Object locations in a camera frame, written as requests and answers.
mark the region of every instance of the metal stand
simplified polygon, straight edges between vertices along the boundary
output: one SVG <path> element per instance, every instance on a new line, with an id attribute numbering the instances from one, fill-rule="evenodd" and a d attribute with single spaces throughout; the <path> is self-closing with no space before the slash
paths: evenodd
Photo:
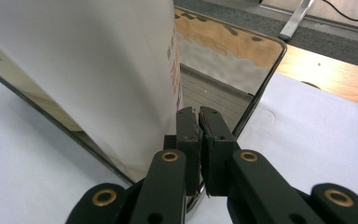
<path id="1" fill-rule="evenodd" d="M 312 6 L 313 0 L 302 0 L 296 11 L 290 17 L 289 21 L 284 25 L 279 38 L 283 41 L 289 41 L 295 33 L 298 25 L 302 22 L 308 9 Z"/>

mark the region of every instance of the cable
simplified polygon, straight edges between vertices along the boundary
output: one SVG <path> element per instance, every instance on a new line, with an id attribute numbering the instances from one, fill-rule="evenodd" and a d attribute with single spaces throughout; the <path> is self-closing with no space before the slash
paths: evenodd
<path id="1" fill-rule="evenodd" d="M 330 5 L 330 7 L 332 7 L 337 13 L 339 13 L 339 15 L 341 15 L 341 16 L 347 18 L 347 19 L 350 20 L 350 21 L 358 21 L 358 20 L 356 20 L 356 19 L 354 19 L 354 18 L 351 18 L 351 17 L 345 15 L 345 14 L 342 13 L 341 11 L 339 11 L 338 8 L 336 8 L 336 7 L 335 7 L 332 3 L 330 3 L 329 1 L 327 1 L 327 0 L 322 0 L 322 1 L 324 1 L 325 3 L 327 3 L 328 5 Z"/>

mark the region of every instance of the screw hole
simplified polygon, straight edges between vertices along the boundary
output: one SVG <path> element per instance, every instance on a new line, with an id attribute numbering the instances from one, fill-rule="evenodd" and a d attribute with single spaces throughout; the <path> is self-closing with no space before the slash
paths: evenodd
<path id="1" fill-rule="evenodd" d="M 289 215 L 290 220 L 292 220 L 293 223 L 296 224 L 306 224 L 307 221 L 299 214 L 290 214 Z"/>
<path id="2" fill-rule="evenodd" d="M 159 224 L 162 222 L 162 215 L 159 213 L 152 213 L 147 218 L 147 222 L 150 224 Z"/>
<path id="3" fill-rule="evenodd" d="M 179 155 L 176 154 L 175 152 L 166 152 L 162 154 L 161 158 L 164 161 L 176 161 L 179 159 Z"/>
<path id="4" fill-rule="evenodd" d="M 117 195 L 112 189 L 102 189 L 94 194 L 92 203 L 96 206 L 103 207 L 115 201 Z"/>
<path id="5" fill-rule="evenodd" d="M 348 194 L 336 189 L 327 189 L 324 192 L 324 196 L 332 203 L 343 207 L 351 207 L 354 205 L 353 199 Z"/>
<path id="6" fill-rule="evenodd" d="M 257 155 L 254 154 L 253 152 L 249 152 L 249 151 L 242 152 L 241 157 L 245 161 L 257 161 L 258 160 Z"/>

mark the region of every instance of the white table surface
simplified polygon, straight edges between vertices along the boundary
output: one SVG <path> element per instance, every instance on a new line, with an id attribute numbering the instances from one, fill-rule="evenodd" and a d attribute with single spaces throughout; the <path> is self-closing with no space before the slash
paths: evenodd
<path id="1" fill-rule="evenodd" d="M 238 139 L 293 187 L 335 183 L 358 194 L 358 104 L 275 74 Z"/>
<path id="2" fill-rule="evenodd" d="M 0 83 L 0 224 L 64 223 L 101 183 L 126 184 Z"/>

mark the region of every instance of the wooden table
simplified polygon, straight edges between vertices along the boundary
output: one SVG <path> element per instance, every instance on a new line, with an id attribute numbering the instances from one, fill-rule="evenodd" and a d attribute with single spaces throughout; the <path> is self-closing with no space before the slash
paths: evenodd
<path id="1" fill-rule="evenodd" d="M 276 71 L 358 103 L 356 65 L 288 45 Z"/>

